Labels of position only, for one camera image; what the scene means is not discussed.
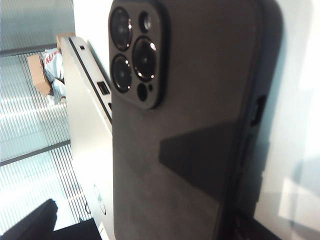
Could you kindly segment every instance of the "white wall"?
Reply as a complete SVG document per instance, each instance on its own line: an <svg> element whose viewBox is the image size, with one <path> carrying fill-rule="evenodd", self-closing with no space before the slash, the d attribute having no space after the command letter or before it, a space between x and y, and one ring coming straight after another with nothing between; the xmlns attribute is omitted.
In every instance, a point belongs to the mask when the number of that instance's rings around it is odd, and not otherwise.
<svg viewBox="0 0 320 240"><path fill-rule="evenodd" d="M284 240L320 239L320 1L278 0L284 38L256 151L255 218Z"/></svg>

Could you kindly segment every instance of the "black phone case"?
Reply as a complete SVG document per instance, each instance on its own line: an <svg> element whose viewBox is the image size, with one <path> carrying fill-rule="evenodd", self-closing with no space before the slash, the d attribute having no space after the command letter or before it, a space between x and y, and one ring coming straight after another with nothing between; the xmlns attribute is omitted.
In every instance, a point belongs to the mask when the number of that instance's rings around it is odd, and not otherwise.
<svg viewBox="0 0 320 240"><path fill-rule="evenodd" d="M116 0L110 12L132 15L128 3L145 1ZM113 87L116 239L230 239L279 52L280 10L274 0L147 3L166 25L165 86L153 109Z"/></svg>

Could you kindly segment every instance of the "light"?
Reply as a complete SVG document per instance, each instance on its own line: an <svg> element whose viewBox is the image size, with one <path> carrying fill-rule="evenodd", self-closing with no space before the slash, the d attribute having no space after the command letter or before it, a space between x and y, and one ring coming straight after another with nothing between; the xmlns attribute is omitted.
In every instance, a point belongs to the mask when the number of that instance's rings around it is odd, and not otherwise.
<svg viewBox="0 0 320 240"><path fill-rule="evenodd" d="M150 43L150 47L151 47L154 51L157 50L157 49L156 49L156 46L155 46L155 44L154 44L153 42Z"/></svg>

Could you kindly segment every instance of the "smartphone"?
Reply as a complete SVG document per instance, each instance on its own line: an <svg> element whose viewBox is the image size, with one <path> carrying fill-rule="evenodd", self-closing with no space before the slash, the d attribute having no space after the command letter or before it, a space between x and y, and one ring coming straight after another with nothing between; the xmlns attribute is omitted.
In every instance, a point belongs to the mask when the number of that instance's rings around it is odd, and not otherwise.
<svg viewBox="0 0 320 240"><path fill-rule="evenodd" d="M232 239L282 36L274 0L115 0L117 240Z"/></svg>

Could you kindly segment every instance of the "black object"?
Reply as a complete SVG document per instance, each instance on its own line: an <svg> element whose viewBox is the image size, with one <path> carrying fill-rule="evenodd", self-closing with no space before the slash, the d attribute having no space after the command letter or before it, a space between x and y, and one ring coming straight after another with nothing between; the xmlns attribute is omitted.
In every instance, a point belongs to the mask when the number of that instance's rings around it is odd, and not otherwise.
<svg viewBox="0 0 320 240"><path fill-rule="evenodd" d="M97 82L96 84L98 84L98 87L102 93L102 95L107 95L107 94L110 94L108 88L107 88L107 85L105 84L104 81L99 81Z"/></svg>
<svg viewBox="0 0 320 240"><path fill-rule="evenodd" d="M119 50L125 51L129 48L132 38L131 19L126 10L121 7L113 11L110 32L114 45Z"/></svg>
<svg viewBox="0 0 320 240"><path fill-rule="evenodd" d="M56 203L48 199L6 231L1 240L51 240L57 211Z"/></svg>
<svg viewBox="0 0 320 240"><path fill-rule="evenodd" d="M53 232L52 240L101 240L93 218Z"/></svg>
<svg viewBox="0 0 320 240"><path fill-rule="evenodd" d="M133 47L133 68L138 77L148 82L155 77L156 71L156 46L147 37L139 38Z"/></svg>
<svg viewBox="0 0 320 240"><path fill-rule="evenodd" d="M111 75L116 89L125 93L131 87L131 68L129 61L123 55L117 55L111 64Z"/></svg>
<svg viewBox="0 0 320 240"><path fill-rule="evenodd" d="M232 239L245 142L256 141L256 102L268 96L278 57L280 10L274 0L115 0L110 16L119 7L132 43L154 43L156 65L152 91L139 90L144 82L132 74L130 90L112 95L115 236ZM112 40L109 50L110 60L120 53ZM131 60L133 48L121 54Z"/></svg>
<svg viewBox="0 0 320 240"><path fill-rule="evenodd" d="M261 223L241 212L233 216L233 240L281 240Z"/></svg>

